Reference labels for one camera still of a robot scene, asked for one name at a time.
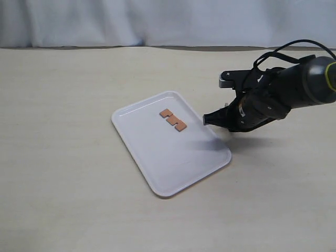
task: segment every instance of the black cable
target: black cable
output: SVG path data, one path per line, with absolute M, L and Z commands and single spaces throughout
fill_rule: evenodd
M 264 58 L 258 58 L 256 61 L 256 63 L 254 63 L 254 66 L 251 68 L 251 70 L 246 74 L 246 76 L 245 76 L 245 78 L 244 78 L 244 80 L 243 80 L 243 86 L 244 86 L 244 84 L 245 84 L 245 81 L 247 80 L 247 78 L 250 76 L 250 74 L 252 73 L 252 71 L 253 70 L 255 70 L 261 63 L 263 63 L 266 59 L 268 59 L 269 57 L 272 57 L 271 55 L 272 55 L 272 53 L 276 53 L 276 52 L 278 52 L 278 51 L 280 51 L 280 50 L 282 50 L 282 49 L 284 49 L 284 48 L 286 48 L 286 47 L 288 47 L 288 46 L 291 46 L 291 45 L 293 45 L 293 44 L 297 44 L 297 43 L 310 43 L 310 44 L 314 44 L 314 45 L 316 45 L 316 46 L 318 46 L 318 47 L 320 47 L 320 48 L 322 48 L 323 50 L 325 50 L 334 60 L 336 60 L 336 55 L 328 48 L 328 47 L 326 47 L 325 45 L 323 45 L 323 44 L 321 44 L 321 43 L 319 43 L 319 42 L 316 42 L 316 41 L 314 41 L 314 40 L 311 40 L 311 39 L 298 39 L 298 40 L 294 40 L 294 41 L 292 41 L 292 42 L 289 42 L 289 43 L 287 43 L 287 44 L 285 44 L 285 45 L 283 45 L 283 46 L 280 46 L 280 47 L 278 47 L 277 49 L 275 49 L 275 50 L 273 50 L 273 51 L 271 51 L 269 54 L 267 54 L 267 56 L 265 56 Z

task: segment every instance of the light wood surface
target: light wood surface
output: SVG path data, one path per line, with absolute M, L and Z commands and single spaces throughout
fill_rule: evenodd
M 336 249 L 336 104 L 251 133 L 215 128 L 231 164 L 164 200 L 111 124 L 165 90 L 217 110 L 234 98 L 218 75 L 264 52 L 0 49 L 0 251 Z

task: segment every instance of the white curtain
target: white curtain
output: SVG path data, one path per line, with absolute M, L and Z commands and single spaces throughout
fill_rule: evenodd
M 0 0 L 0 46 L 336 48 L 336 0 Z

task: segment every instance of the yellow ring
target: yellow ring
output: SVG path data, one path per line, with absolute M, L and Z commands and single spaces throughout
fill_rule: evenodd
M 334 88 L 334 87 L 331 85 L 331 82 L 330 82 L 330 79 L 329 79 L 329 76 L 328 76 L 328 70 L 329 70 L 329 67 L 330 67 L 331 65 L 334 65 L 334 64 L 336 64 L 336 62 L 327 65 L 327 68 L 325 69 L 324 75 L 325 75 L 325 79 L 327 80 L 328 87 L 329 87 L 331 90 L 333 90 L 333 91 L 336 92 L 336 88 Z

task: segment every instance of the plastic tray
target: plastic tray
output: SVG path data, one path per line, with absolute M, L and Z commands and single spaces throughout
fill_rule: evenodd
M 187 124 L 178 132 L 159 113 L 164 109 Z M 231 152 L 174 91 L 117 110 L 112 122 L 152 191 L 170 197 L 222 168 Z

